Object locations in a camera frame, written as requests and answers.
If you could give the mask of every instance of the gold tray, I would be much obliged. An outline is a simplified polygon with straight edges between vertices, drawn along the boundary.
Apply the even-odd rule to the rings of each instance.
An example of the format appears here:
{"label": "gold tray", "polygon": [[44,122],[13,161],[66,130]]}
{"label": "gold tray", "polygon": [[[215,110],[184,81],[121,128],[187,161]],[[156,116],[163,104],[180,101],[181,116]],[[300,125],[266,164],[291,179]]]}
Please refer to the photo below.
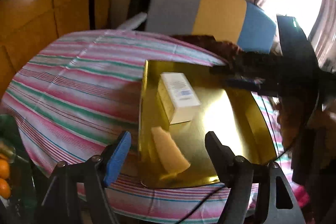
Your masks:
{"label": "gold tray", "polygon": [[[182,72],[202,105],[190,122],[169,125],[157,96],[163,72]],[[272,138],[261,111],[250,92],[223,88],[223,76],[211,75],[209,67],[189,63],[146,61],[140,99],[139,175],[148,188],[186,188],[219,182],[204,145],[204,136],[214,131],[235,155],[261,164],[276,156]],[[163,168],[151,128],[161,126],[191,163],[184,172],[170,176]]]}

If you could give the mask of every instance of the cheese wedge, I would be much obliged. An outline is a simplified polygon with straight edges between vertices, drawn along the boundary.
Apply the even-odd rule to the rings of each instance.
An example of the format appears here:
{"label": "cheese wedge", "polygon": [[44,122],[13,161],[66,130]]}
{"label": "cheese wedge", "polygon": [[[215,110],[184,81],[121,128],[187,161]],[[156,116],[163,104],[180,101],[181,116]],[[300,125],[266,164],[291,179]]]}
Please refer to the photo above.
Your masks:
{"label": "cheese wedge", "polygon": [[169,174],[178,174],[187,170],[190,163],[183,156],[169,132],[161,127],[151,129],[159,159]]}

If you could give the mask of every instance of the chair backrest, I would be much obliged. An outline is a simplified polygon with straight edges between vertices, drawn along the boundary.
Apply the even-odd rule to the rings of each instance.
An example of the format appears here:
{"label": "chair backrest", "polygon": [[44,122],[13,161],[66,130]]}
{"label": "chair backrest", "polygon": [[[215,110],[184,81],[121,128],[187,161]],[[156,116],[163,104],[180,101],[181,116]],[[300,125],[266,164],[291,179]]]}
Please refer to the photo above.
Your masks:
{"label": "chair backrest", "polygon": [[246,51],[269,53],[276,25],[245,0],[151,0],[145,30],[213,35]]}

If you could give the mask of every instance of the screw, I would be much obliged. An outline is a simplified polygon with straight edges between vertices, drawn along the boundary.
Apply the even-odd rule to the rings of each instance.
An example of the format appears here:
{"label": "screw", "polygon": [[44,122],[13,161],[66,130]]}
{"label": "screw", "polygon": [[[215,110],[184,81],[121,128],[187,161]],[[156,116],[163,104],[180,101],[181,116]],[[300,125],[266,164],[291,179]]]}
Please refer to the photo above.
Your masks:
{"label": "screw", "polygon": [[279,167],[279,165],[276,162],[270,162],[267,166],[272,167],[272,168],[278,168]]}
{"label": "screw", "polygon": [[64,167],[67,163],[64,160],[61,160],[57,163],[57,167]]}
{"label": "screw", "polygon": [[93,162],[98,162],[98,161],[101,160],[101,157],[100,157],[99,155],[94,155],[94,156],[92,156],[91,160],[92,160]]}
{"label": "screw", "polygon": [[235,156],[235,161],[236,162],[244,162],[245,158],[243,156]]}

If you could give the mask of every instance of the table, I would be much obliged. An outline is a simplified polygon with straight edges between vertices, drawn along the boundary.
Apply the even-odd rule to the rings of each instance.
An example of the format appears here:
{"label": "table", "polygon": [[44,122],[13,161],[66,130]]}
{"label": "table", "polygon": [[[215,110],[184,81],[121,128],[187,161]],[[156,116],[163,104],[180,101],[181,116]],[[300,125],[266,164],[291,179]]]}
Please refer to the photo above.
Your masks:
{"label": "table", "polygon": [[[31,59],[13,78],[2,106],[15,117],[32,161],[48,176],[56,163],[83,162],[100,154],[123,131],[132,146],[118,180],[106,194],[122,215],[174,223],[221,184],[189,189],[152,190],[137,177],[139,98],[145,60],[202,65],[223,61],[202,48],[171,37],[135,31],[94,30],[60,37]],[[254,95],[271,132],[276,150],[281,137],[270,103]],[[291,181],[290,161],[281,159]],[[253,185],[250,206],[255,205]],[[186,222],[214,223],[229,190],[207,200]],[[79,194],[84,195],[83,187]]]}

